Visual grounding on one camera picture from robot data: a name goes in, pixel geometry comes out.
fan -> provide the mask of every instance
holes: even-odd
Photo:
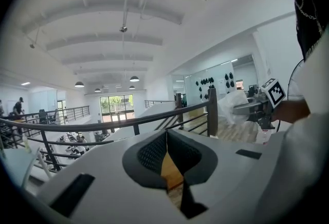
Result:
[[[297,66],[294,68],[294,70],[290,76],[290,80],[289,80],[289,84],[288,84],[288,92],[287,92],[288,100],[300,101],[300,100],[304,99],[303,95],[299,92],[299,88],[298,88],[298,85],[295,80],[296,75],[302,69],[303,65],[304,65],[304,60],[301,60],[297,64]]]

glass wall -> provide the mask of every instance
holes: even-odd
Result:
[[[135,118],[133,95],[100,97],[100,103],[104,123]]]

white ceiling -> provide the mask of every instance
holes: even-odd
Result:
[[[129,86],[135,74],[142,87],[154,56],[211,0],[126,2],[124,37],[119,29],[125,0],[17,0],[14,21],[31,42],[38,35],[35,46],[70,68],[86,85]]]

necklace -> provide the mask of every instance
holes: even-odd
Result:
[[[299,11],[307,18],[311,19],[311,20],[316,20],[317,22],[317,25],[318,25],[318,29],[319,29],[319,33],[322,35],[323,34],[323,29],[321,27],[321,24],[318,20],[318,15],[317,15],[317,9],[315,7],[315,4],[314,4],[314,1],[312,0],[312,3],[313,3],[313,7],[314,7],[314,13],[315,13],[315,16],[311,16],[311,15],[308,15],[307,13],[305,13],[303,11],[303,6],[304,6],[304,0],[302,0],[302,4],[299,6],[297,1],[295,0],[295,4],[296,6],[298,7]]]

dome pendant light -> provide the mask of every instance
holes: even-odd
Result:
[[[130,78],[130,81],[131,81],[131,82],[138,82],[138,81],[139,81],[139,78],[138,78],[137,76],[132,76],[132,77]]]
[[[77,82],[74,87],[82,88],[82,87],[84,87],[84,84],[82,82]]]

